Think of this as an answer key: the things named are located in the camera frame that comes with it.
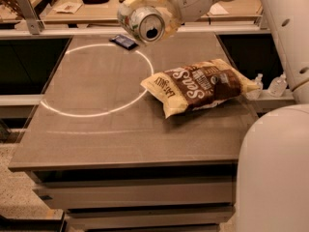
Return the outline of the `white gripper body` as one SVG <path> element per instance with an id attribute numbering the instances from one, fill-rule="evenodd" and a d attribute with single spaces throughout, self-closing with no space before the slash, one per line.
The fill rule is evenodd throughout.
<path id="1" fill-rule="evenodd" d="M 206 14 L 213 0 L 168 0 L 173 7 L 173 15 L 181 22 L 193 22 Z"/>

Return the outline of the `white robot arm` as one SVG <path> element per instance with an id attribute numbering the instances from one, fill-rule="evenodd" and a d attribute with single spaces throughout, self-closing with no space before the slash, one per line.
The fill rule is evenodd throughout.
<path id="1" fill-rule="evenodd" d="M 219 1 L 125 0 L 118 20 L 136 40 L 159 41 Z M 243 139 L 237 232 L 309 232 L 309 0 L 261 0 L 283 73 L 267 92 L 295 104 L 270 111 Z"/>

